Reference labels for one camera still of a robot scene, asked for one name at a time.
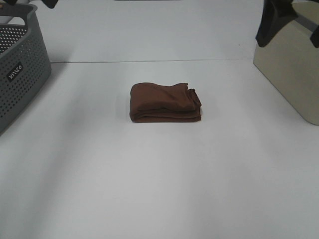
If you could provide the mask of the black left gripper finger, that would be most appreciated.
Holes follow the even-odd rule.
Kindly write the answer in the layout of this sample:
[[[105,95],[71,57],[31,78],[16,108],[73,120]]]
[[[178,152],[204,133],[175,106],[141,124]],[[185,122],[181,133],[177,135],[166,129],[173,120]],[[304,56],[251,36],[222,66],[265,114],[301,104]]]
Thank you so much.
[[[42,0],[42,2],[50,9],[54,9],[58,0]]]

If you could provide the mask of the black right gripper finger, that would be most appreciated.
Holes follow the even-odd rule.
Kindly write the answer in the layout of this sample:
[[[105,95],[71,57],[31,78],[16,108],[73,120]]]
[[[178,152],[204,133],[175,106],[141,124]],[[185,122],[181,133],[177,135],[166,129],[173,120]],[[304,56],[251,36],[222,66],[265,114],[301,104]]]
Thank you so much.
[[[319,48],[319,27],[312,33],[310,40],[315,48]]]
[[[265,0],[262,18],[256,34],[259,47],[266,47],[288,23],[304,16],[296,12],[292,0]]]

